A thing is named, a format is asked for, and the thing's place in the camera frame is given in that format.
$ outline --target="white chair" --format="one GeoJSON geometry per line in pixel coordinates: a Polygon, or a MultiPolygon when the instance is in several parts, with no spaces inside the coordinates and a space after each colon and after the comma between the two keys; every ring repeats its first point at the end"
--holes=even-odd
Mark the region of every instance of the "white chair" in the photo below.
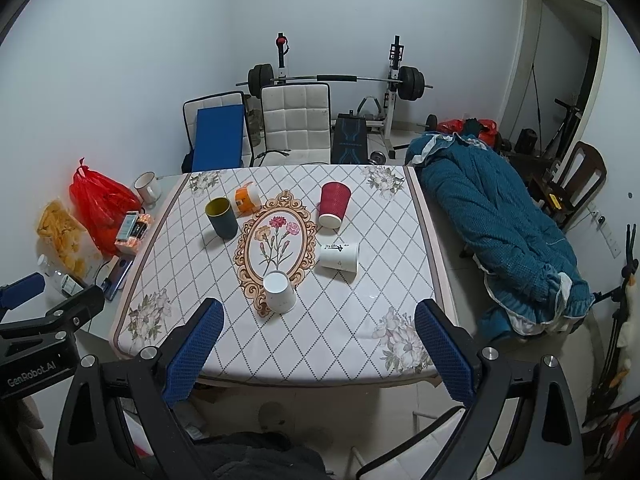
{"type": "MultiPolygon", "coordinates": [[[[193,149],[196,143],[196,119],[198,110],[201,108],[213,108],[216,106],[244,105],[242,100],[242,92],[225,92],[222,94],[207,95],[198,97],[182,105],[182,116],[184,118],[184,127],[187,130],[187,138],[189,145],[193,149]]],[[[244,129],[242,130],[242,165],[245,168],[254,164],[255,155],[254,147],[249,142],[249,130],[246,120],[246,111],[244,113],[244,129]]]]}
{"type": "Polygon", "coordinates": [[[260,92],[266,166],[331,161],[331,108],[326,83],[274,85],[260,92]],[[288,153],[273,153],[281,150],[288,153]]]}
{"type": "MultiPolygon", "coordinates": [[[[420,480],[444,449],[464,415],[464,406],[454,406],[428,428],[369,463],[352,447],[351,452],[361,466],[356,473],[356,480],[420,480]]],[[[425,413],[414,412],[414,426],[418,416],[434,418],[425,413]]]]}

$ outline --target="tiled floor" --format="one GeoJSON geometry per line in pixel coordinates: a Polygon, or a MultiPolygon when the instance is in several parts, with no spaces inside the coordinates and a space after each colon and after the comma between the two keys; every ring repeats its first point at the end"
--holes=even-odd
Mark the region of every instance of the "tiled floor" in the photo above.
{"type": "MultiPolygon", "coordinates": [[[[407,144],[415,136],[410,132],[394,132],[394,144],[407,144]]],[[[369,151],[384,152],[379,138],[369,136],[369,151]]],[[[399,150],[396,161],[402,164],[404,151],[399,150]]],[[[460,258],[462,240],[453,230],[447,216],[437,204],[429,202],[445,265],[449,271],[450,286],[458,310],[460,324],[482,344],[476,320],[491,305],[482,274],[470,258],[460,258]]],[[[551,353],[559,358],[574,398],[578,420],[583,420],[586,398],[591,386],[593,353],[591,339],[583,325],[569,336],[548,336],[522,344],[517,341],[500,345],[498,349],[511,358],[539,360],[551,353]]],[[[324,428],[331,434],[331,446],[321,449],[327,469],[336,478],[353,478],[358,469],[350,455],[351,446],[358,448],[365,460],[372,460],[401,444],[413,434],[412,411],[442,414],[456,403],[449,397],[443,384],[434,387],[422,382],[394,388],[348,386],[340,388],[228,388],[218,390],[214,402],[195,399],[194,403],[208,421],[213,434],[234,431],[259,431],[257,412],[261,404],[277,400],[291,410],[295,435],[302,436],[313,428],[324,428]]],[[[507,435],[516,402],[508,401],[492,438],[492,448],[500,453],[507,435]]],[[[429,421],[419,419],[419,429],[429,421]]],[[[479,477],[493,467],[488,455],[481,463],[479,477]]]]}

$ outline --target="blue gripper pad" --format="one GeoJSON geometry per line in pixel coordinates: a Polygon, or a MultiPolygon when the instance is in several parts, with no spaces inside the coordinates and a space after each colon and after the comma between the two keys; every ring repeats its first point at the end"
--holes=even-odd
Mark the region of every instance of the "blue gripper pad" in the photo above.
{"type": "Polygon", "coordinates": [[[175,352],[174,358],[166,366],[166,379],[162,398],[169,408],[179,400],[186,399],[191,393],[193,384],[205,361],[215,345],[225,323],[225,312],[222,303],[207,298],[191,316],[187,325],[175,330],[191,329],[182,346],[175,352]]]}
{"type": "Polygon", "coordinates": [[[7,286],[0,286],[0,308],[13,310],[44,290],[44,277],[38,272],[7,286]]]}
{"type": "Polygon", "coordinates": [[[415,307],[415,330],[451,398],[466,408],[471,407],[476,398],[481,363],[469,334],[453,326],[433,300],[423,300],[415,307]]]}

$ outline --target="doorway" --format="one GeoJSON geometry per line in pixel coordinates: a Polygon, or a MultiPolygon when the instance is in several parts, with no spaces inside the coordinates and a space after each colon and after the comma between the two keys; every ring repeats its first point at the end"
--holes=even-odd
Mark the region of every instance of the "doorway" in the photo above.
{"type": "Polygon", "coordinates": [[[562,161],[584,131],[606,54],[605,5],[597,0],[524,0],[500,132],[516,145],[523,130],[527,139],[534,131],[529,155],[546,162],[541,168],[562,161]]]}

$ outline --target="barbell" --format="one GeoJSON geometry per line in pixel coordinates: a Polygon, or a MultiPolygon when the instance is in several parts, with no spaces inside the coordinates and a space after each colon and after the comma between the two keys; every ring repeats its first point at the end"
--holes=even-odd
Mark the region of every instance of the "barbell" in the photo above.
{"type": "Polygon", "coordinates": [[[260,92],[265,86],[271,85],[273,82],[286,81],[302,81],[314,80],[319,82],[329,81],[382,81],[383,83],[391,83],[398,85],[398,97],[404,101],[415,101],[424,94],[425,88],[433,88],[431,85],[424,83],[424,75],[413,66],[401,66],[398,71],[398,79],[386,79],[379,77],[357,77],[354,75],[302,75],[296,77],[280,77],[273,76],[273,66],[269,63],[254,66],[249,70],[247,81],[237,83],[236,86],[249,86],[249,94],[260,99],[260,92]]]}

